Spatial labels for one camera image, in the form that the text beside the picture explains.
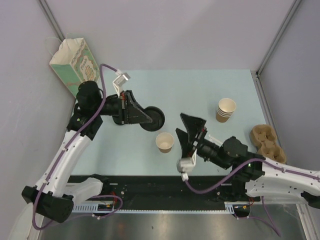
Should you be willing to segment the black plastic cup lid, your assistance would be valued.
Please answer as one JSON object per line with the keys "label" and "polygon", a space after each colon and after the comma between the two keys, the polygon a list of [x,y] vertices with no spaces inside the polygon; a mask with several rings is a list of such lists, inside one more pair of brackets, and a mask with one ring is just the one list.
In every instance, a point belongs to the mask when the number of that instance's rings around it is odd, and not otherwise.
{"label": "black plastic cup lid", "polygon": [[149,117],[151,117],[150,123],[141,123],[140,126],[148,131],[148,132],[155,132],[160,130],[163,125],[165,124],[165,114],[163,111],[155,106],[148,106],[143,110]]}

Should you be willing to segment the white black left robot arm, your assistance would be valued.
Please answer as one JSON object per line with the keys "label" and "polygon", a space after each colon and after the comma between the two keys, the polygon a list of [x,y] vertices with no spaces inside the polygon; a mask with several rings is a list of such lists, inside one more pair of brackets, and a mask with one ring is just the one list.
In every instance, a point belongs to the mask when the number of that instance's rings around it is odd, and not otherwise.
{"label": "white black left robot arm", "polygon": [[159,108],[141,107],[131,90],[106,96],[95,81],[89,80],[79,85],[76,100],[60,149],[40,180],[34,186],[25,186],[21,193],[26,203],[33,204],[34,215],[57,223],[65,222],[75,205],[110,197],[108,178],[98,174],[67,190],[76,163],[103,124],[102,116],[111,116],[117,125],[139,124],[149,132],[158,131],[165,123]]}

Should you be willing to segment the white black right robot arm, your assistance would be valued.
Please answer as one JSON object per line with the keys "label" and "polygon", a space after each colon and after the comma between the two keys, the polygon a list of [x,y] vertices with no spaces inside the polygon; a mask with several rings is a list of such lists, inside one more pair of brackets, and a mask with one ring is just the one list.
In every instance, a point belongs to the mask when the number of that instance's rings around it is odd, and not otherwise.
{"label": "white black right robot arm", "polygon": [[[231,182],[229,201],[249,198],[275,198],[295,200],[312,208],[320,207],[320,173],[278,163],[268,157],[248,151],[248,147],[232,136],[221,145],[207,140],[206,120],[180,114],[185,130],[175,132],[181,147],[181,158],[176,168],[182,181],[194,193],[208,194],[217,190],[226,181]],[[196,165],[196,158],[213,163],[231,172],[205,189],[195,189],[189,183],[188,174]]]}

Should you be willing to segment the brown paper coffee cup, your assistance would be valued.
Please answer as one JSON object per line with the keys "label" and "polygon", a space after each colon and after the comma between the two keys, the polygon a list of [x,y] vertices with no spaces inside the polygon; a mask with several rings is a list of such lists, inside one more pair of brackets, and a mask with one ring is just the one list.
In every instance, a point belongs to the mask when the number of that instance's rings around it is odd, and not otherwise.
{"label": "brown paper coffee cup", "polygon": [[175,143],[174,137],[168,132],[162,132],[155,139],[157,148],[161,153],[169,153]]}

